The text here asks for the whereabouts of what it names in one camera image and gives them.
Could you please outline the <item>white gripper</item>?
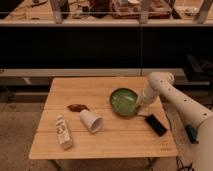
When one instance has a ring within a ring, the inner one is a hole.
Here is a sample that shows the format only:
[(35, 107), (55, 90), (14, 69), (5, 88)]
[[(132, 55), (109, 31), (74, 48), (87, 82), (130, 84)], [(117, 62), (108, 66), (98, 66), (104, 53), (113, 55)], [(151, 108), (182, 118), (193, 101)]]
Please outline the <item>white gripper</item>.
[(146, 87), (140, 94), (140, 104), (142, 106), (148, 106), (154, 103), (156, 98), (157, 92), (151, 87)]

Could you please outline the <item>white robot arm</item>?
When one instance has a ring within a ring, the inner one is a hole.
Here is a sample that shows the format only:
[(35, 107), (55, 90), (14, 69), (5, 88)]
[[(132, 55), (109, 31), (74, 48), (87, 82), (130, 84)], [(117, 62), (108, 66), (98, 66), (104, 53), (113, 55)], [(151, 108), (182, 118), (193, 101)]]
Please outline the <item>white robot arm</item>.
[(185, 95), (173, 86), (174, 75), (169, 72), (152, 72), (147, 85), (139, 95), (139, 103), (148, 106), (163, 95), (180, 114), (197, 129), (194, 171), (213, 171), (213, 111)]

